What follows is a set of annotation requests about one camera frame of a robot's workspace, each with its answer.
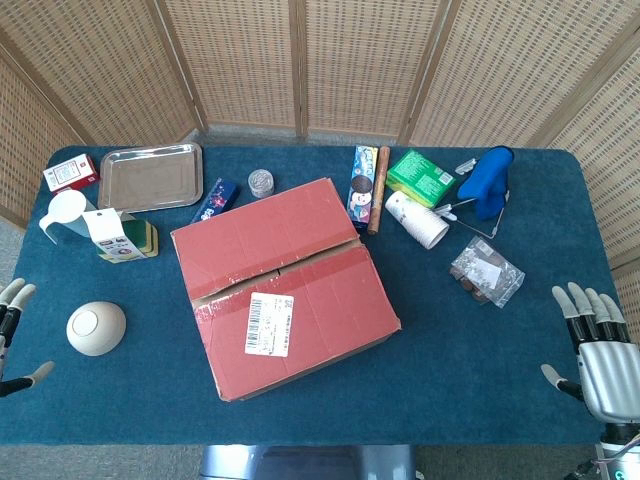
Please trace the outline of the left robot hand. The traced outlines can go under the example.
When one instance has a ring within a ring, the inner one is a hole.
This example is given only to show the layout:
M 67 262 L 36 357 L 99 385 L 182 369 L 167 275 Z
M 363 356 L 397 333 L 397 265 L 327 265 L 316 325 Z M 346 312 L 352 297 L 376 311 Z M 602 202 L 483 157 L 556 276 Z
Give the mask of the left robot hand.
M 33 388 L 41 383 L 55 368 L 54 361 L 47 361 L 33 373 L 4 380 L 5 364 L 18 328 L 22 313 L 36 291 L 36 286 L 16 278 L 1 291 L 1 397 Z

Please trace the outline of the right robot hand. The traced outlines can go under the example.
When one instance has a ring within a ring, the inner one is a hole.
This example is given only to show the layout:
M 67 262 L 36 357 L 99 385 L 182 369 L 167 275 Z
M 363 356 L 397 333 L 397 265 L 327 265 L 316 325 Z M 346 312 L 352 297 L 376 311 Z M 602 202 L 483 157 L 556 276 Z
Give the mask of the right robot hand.
M 617 303 L 592 288 L 570 282 L 554 286 L 573 344 L 580 381 L 571 382 L 551 365 L 541 371 L 557 390 L 583 402 L 602 423 L 639 422 L 639 346 L 632 342 Z

